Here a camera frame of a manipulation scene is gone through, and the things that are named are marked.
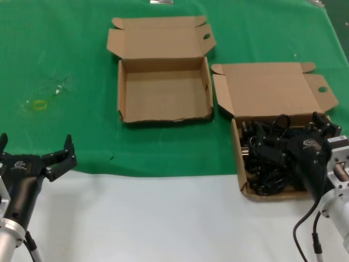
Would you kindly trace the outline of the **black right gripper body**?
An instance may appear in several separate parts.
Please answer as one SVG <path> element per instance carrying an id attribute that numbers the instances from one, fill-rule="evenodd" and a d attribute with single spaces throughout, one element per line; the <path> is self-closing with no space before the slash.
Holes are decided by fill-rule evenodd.
<path id="1" fill-rule="evenodd" d="M 294 136 L 287 142 L 287 153 L 296 175 L 315 201 L 333 188 L 327 176 L 326 139 L 314 134 Z"/>

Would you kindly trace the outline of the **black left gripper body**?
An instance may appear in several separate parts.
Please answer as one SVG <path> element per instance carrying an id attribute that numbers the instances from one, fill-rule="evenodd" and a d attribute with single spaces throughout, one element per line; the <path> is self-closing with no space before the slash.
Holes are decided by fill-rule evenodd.
<path id="1" fill-rule="evenodd" d="M 41 156 L 1 154 L 1 177 L 10 196 L 4 217 L 27 227 L 41 191 L 46 166 Z"/>

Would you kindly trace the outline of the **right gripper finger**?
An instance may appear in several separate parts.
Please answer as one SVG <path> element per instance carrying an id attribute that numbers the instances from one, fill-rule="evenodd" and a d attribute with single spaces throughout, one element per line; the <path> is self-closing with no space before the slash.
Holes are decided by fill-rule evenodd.
<path id="1" fill-rule="evenodd" d="M 342 128 L 332 123 L 327 117 L 318 112 L 312 113 L 312 121 L 320 137 L 329 139 L 340 136 Z"/>
<path id="2" fill-rule="evenodd" d="M 288 139 L 267 135 L 262 127 L 256 129 L 256 156 L 275 165 L 286 165 Z"/>

